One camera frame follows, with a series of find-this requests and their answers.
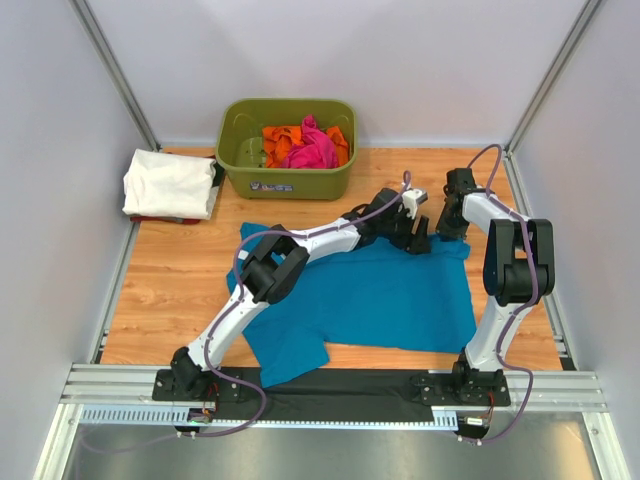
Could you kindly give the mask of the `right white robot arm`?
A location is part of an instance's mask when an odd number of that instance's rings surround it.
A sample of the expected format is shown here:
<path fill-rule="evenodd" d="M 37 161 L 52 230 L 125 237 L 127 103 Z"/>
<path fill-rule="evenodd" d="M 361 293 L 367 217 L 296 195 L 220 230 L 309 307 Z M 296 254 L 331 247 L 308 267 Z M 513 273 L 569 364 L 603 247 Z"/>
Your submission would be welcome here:
<path fill-rule="evenodd" d="M 546 219 L 523 216 L 478 186 L 469 168 L 447 173 L 436 225 L 443 240 L 463 240 L 470 225 L 487 235 L 480 325 L 452 367 L 450 390 L 470 404 L 486 389 L 500 391 L 506 352 L 524 317 L 555 286 L 554 232 Z"/>

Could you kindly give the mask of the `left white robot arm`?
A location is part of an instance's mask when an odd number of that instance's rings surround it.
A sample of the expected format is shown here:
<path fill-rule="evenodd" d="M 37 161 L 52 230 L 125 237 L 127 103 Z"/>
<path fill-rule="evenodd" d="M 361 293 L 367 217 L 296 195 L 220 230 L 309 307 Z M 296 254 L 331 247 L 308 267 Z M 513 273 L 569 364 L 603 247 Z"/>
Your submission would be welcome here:
<path fill-rule="evenodd" d="M 306 230 L 275 225 L 246 237 L 234 254 L 236 286 L 228 302 L 171 359 L 173 388 L 188 401 L 207 399 L 215 391 L 217 368 L 235 338 L 259 313 L 292 292 L 308 264 L 364 248 L 379 238 L 407 253 L 429 252 L 428 219 L 418 214 L 427 199 L 426 191 L 405 183 L 399 192 L 380 190 L 370 203 L 331 223 Z"/>

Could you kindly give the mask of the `blue t shirt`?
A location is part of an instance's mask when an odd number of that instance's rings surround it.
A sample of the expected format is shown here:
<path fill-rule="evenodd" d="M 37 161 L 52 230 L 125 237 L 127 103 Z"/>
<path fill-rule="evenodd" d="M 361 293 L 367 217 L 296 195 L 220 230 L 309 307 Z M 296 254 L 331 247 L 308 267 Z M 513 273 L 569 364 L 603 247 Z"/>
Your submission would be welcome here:
<path fill-rule="evenodd" d="M 329 343 L 458 353 L 476 332 L 471 248 L 433 234 L 427 254 L 384 238 L 308 265 L 293 291 L 243 331 L 269 388 L 326 365 Z"/>

